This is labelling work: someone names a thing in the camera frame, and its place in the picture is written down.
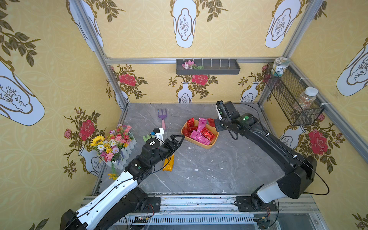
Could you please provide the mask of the yellow tea bag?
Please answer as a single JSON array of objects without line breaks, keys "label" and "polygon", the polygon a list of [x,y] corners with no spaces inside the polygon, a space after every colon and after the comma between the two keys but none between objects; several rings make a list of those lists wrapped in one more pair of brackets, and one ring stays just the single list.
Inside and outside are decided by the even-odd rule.
[{"label": "yellow tea bag", "polygon": [[170,156],[169,158],[165,159],[164,166],[163,166],[164,171],[169,171],[169,172],[173,171],[174,159],[175,159],[174,154]]}]

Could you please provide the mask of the pink tea bag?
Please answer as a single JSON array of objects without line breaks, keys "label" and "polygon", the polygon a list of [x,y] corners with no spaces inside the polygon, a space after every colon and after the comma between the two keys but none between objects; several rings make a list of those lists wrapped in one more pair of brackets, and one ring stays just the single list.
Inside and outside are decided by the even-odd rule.
[{"label": "pink tea bag", "polygon": [[208,139],[206,139],[201,133],[197,132],[196,130],[192,131],[190,138],[207,146],[210,145],[211,143]]},{"label": "pink tea bag", "polygon": [[207,119],[199,118],[198,126],[197,126],[197,132],[200,133],[206,127],[206,124],[207,124]]}]

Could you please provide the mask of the orange plastic storage box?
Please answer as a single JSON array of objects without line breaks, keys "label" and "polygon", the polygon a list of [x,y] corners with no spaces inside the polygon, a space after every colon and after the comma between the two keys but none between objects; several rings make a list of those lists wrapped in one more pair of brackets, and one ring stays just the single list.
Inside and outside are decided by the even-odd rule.
[{"label": "orange plastic storage box", "polygon": [[198,120],[190,118],[181,129],[181,134],[185,139],[202,148],[210,149],[214,146],[219,136],[215,128],[214,119],[199,118]]}]

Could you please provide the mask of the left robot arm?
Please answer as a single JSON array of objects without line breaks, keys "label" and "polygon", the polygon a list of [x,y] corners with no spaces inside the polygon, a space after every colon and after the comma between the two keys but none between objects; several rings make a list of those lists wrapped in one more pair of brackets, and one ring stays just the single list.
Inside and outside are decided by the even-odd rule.
[{"label": "left robot arm", "polygon": [[151,138],[141,154],[125,167],[124,172],[100,195],[77,211],[68,210],[62,217],[62,230],[107,230],[118,220],[136,210],[143,211],[148,195],[139,184],[153,174],[153,167],[178,150],[185,135],[171,135],[161,142]]}]

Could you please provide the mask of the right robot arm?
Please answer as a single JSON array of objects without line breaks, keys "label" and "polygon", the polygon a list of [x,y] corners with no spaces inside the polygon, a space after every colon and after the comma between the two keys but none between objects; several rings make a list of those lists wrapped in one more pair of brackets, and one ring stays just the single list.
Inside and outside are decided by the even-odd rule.
[{"label": "right robot arm", "polygon": [[241,135],[259,146],[282,169],[284,176],[268,185],[259,186],[251,194],[251,205],[261,211],[276,199],[298,199],[314,181],[317,162],[304,157],[271,134],[261,121],[250,113],[241,115],[232,102],[216,103],[217,131],[229,131],[234,140]]}]

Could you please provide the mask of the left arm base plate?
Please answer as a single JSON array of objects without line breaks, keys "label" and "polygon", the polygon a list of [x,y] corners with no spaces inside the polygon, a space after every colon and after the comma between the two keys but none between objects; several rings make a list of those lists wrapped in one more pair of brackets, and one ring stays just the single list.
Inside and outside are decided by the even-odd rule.
[{"label": "left arm base plate", "polygon": [[161,208],[161,198],[159,196],[149,196],[144,212],[158,213]]}]

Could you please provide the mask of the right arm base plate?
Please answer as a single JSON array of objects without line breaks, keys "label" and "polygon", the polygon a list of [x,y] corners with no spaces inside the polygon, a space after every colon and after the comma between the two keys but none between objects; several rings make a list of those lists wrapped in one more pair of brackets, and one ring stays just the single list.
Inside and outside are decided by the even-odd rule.
[{"label": "right arm base plate", "polygon": [[252,196],[237,196],[233,204],[238,208],[239,212],[278,211],[276,201],[264,203],[262,200]]}]

